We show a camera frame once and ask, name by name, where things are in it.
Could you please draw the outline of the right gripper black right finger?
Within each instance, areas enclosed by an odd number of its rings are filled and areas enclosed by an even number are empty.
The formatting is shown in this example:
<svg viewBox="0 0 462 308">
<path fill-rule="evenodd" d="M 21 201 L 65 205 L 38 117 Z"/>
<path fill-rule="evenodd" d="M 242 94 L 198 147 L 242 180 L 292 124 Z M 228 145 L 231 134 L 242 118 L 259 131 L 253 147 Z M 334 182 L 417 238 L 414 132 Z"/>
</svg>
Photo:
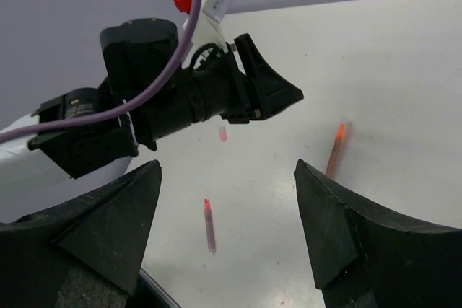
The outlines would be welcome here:
<svg viewBox="0 0 462 308">
<path fill-rule="evenodd" d="M 461 230 L 400 214 L 303 160 L 297 204 L 327 307 L 459 307 Z"/>
</svg>

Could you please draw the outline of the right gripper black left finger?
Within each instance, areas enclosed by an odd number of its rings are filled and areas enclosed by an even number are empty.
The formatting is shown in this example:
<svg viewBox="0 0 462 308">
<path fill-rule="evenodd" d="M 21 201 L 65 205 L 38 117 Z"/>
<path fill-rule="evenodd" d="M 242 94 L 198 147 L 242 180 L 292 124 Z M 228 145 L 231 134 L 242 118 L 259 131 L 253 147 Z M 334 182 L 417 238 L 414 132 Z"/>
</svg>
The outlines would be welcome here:
<svg viewBox="0 0 462 308">
<path fill-rule="evenodd" d="M 160 195 L 156 160 L 107 185 L 1 225 L 3 307 L 124 307 Z"/>
</svg>

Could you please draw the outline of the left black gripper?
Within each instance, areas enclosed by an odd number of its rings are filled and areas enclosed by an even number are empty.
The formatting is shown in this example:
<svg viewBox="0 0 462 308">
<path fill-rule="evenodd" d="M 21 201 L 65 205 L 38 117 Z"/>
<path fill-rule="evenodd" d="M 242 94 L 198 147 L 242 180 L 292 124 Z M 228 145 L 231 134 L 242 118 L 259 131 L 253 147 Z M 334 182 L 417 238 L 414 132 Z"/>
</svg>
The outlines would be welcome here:
<svg viewBox="0 0 462 308">
<path fill-rule="evenodd" d="M 208 43 L 173 78 L 174 131 L 215 115 L 231 124 L 266 120 L 303 100 L 302 90 L 268 65 L 249 34 L 235 38 L 235 45 L 246 77 L 232 53 Z"/>
</svg>

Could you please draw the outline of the clear red pen cap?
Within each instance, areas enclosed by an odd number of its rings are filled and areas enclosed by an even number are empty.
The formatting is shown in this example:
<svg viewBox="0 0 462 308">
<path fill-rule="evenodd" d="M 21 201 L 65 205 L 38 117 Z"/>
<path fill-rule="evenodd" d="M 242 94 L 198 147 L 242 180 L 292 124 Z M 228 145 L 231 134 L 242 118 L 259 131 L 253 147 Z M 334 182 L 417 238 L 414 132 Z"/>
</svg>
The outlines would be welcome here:
<svg viewBox="0 0 462 308">
<path fill-rule="evenodd" d="M 226 126 L 224 125 L 218 126 L 218 131 L 219 131 L 219 140 L 222 142 L 226 142 L 228 140 Z"/>
</svg>

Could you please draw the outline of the red pen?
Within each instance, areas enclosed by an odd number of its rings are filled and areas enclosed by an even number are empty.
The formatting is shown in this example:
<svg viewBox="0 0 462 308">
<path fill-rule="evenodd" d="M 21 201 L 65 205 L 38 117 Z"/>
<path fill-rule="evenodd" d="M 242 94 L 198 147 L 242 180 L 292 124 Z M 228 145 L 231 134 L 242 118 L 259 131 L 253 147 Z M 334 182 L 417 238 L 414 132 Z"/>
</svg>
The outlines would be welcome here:
<svg viewBox="0 0 462 308">
<path fill-rule="evenodd" d="M 212 207 L 210 204 L 209 199 L 204 199 L 204 218 L 205 218 L 205 225 L 206 225 L 206 237 L 207 237 L 207 245 L 210 253 L 214 254 L 216 252 L 216 240 L 214 234 L 214 224 L 213 224 L 213 217 L 212 217 Z"/>
</svg>

